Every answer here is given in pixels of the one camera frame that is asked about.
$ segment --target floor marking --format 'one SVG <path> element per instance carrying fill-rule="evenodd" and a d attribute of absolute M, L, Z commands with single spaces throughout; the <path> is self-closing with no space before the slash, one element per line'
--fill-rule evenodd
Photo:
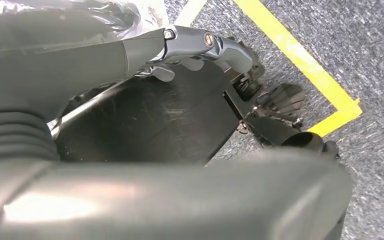
<path fill-rule="evenodd" d="M 181 10 L 174 25 L 190 27 L 208 0 L 189 0 Z"/>
<path fill-rule="evenodd" d="M 308 131 L 323 137 L 362 114 L 359 100 L 354 101 L 347 94 L 260 0 L 234 0 L 234 2 L 337 109 L 337 112 Z"/>

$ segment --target gray carpet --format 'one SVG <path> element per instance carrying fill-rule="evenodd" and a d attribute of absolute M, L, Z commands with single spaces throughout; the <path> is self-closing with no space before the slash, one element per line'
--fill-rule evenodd
<path fill-rule="evenodd" d="M 186 0 L 165 0 L 173 22 Z M 384 240 L 384 0 L 264 0 L 264 5 L 354 99 L 362 116 L 329 134 L 356 181 L 344 240 Z M 311 127 L 335 109 L 231 0 L 209 0 L 193 23 L 254 48 L 266 67 L 265 86 L 292 82 L 308 94 L 301 115 Z M 234 134 L 214 160 L 261 151 Z"/>

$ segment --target bolt head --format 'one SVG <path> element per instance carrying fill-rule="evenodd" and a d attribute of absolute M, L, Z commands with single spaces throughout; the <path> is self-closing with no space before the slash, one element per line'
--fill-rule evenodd
<path fill-rule="evenodd" d="M 174 39 L 175 33 L 171 29 L 164 30 L 164 38 L 165 39 Z"/>
<path fill-rule="evenodd" d="M 204 43 L 207 47 L 211 48 L 212 46 L 214 46 L 214 36 L 209 33 L 209 32 L 206 32 L 204 34 Z"/>

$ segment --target plastic bag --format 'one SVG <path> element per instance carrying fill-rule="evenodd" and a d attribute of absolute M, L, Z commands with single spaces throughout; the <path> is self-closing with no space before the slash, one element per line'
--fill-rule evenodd
<path fill-rule="evenodd" d="M 0 0 L 0 53 L 110 43 L 168 22 L 164 0 Z"/>

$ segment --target yellow tape line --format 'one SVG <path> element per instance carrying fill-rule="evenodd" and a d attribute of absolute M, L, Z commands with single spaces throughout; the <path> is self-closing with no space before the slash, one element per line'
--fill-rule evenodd
<path fill-rule="evenodd" d="M 234 0 L 234 2 L 338 110 L 311 127 L 309 131 L 323 137 L 362 114 L 358 103 L 259 0 Z"/>

